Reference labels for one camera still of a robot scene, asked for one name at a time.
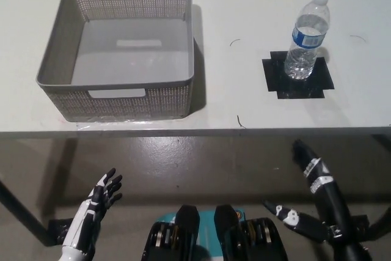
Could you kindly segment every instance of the black square tape mark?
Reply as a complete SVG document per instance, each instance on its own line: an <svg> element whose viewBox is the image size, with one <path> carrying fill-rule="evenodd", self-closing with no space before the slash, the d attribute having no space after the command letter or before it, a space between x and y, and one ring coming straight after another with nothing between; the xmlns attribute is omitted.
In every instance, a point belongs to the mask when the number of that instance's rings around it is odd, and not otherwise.
<svg viewBox="0 0 391 261"><path fill-rule="evenodd" d="M278 99L324 98L323 90L334 89L324 57L318 57L308 79L296 81L287 76L283 63L287 51L270 52L271 59L262 59L269 92L277 92Z"/></svg>

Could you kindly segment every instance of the concrete floor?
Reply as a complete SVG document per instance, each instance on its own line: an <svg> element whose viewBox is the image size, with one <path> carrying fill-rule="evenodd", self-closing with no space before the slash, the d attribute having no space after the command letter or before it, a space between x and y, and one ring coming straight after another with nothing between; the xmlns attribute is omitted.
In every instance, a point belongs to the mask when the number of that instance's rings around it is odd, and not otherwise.
<svg viewBox="0 0 391 261"><path fill-rule="evenodd" d="M380 217L391 202L391 153L369 136L311 137L354 214ZM292 137L121 138L0 141L0 179L43 221L70 218L111 167L123 174L124 198L106 215L94 261L140 260L155 219L180 204L199 210L230 202L248 218L270 216L268 198L315 215L310 193L291 162ZM332 260L276 221L290 260ZM391 235L367 246L387 260ZM0 205L1 261L53 261L45 248Z"/></svg>

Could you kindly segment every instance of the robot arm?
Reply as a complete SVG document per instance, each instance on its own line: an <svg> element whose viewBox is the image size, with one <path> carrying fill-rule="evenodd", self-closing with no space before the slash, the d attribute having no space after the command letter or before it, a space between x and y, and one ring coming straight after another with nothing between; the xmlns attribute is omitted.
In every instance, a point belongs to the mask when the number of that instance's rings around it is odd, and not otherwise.
<svg viewBox="0 0 391 261"><path fill-rule="evenodd" d="M100 179L87 199L80 205L65 237L59 261L91 261L93 259L100 222L107 210L122 197L121 193L114 195L121 188L122 175L109 182L114 174L113 168Z"/></svg>

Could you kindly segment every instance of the water bottle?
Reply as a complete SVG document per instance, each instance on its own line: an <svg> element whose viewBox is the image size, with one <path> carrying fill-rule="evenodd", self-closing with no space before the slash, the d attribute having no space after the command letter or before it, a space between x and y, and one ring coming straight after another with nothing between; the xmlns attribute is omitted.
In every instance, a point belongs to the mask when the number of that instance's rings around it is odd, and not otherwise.
<svg viewBox="0 0 391 261"><path fill-rule="evenodd" d="M292 45L284 63L292 79L307 79L316 61L316 51L330 25L328 0L312 0L301 10L292 32Z"/></svg>

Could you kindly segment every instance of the plastic basket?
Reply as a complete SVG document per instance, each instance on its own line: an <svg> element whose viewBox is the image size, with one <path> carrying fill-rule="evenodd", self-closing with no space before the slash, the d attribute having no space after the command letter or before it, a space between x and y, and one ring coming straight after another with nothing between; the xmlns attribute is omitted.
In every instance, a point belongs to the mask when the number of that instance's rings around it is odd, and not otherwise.
<svg viewBox="0 0 391 261"><path fill-rule="evenodd" d="M37 82L71 122L187 116L192 0L61 0Z"/></svg>

